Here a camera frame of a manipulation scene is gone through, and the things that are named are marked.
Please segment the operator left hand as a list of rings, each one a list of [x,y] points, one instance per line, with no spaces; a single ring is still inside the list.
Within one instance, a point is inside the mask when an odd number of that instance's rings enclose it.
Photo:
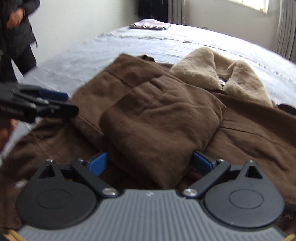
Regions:
[[[11,134],[18,125],[18,121],[15,119],[6,119],[1,122],[1,132],[0,132],[0,150],[2,151],[9,141]]]

